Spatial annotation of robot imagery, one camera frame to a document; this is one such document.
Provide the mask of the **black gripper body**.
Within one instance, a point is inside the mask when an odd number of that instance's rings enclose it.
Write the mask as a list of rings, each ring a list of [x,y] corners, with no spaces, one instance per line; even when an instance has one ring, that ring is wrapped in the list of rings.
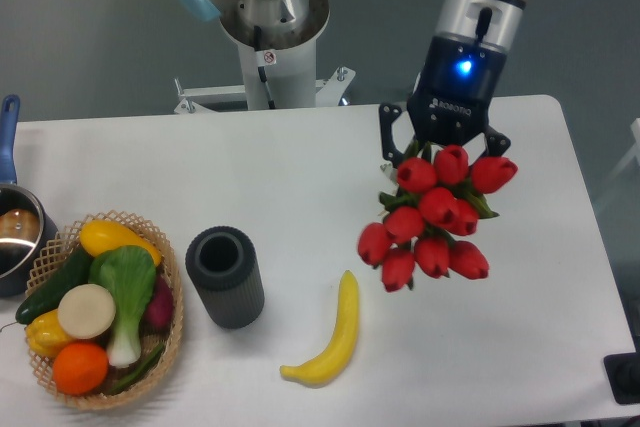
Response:
[[[407,101],[422,143],[464,146],[490,135],[489,106],[507,55],[477,43],[435,36]]]

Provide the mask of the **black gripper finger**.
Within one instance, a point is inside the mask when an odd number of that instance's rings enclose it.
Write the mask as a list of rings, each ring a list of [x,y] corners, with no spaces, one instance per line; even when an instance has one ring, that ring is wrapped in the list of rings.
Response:
[[[415,157],[419,152],[419,141],[415,136],[404,151],[399,150],[395,142],[393,125],[406,111],[405,104],[383,102],[378,107],[382,157],[393,167],[399,167],[406,159]]]
[[[491,125],[467,128],[467,146],[477,157],[501,157],[511,147],[511,140]]]

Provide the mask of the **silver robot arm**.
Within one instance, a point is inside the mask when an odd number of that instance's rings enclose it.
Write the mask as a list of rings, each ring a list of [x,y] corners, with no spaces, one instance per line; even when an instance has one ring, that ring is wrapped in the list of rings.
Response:
[[[219,21],[235,42],[248,107],[316,107],[316,42],[328,0],[179,0],[203,22]],[[489,123],[489,106],[527,0],[444,0],[424,65],[407,101],[417,141],[439,146],[485,139],[499,157],[509,139]]]

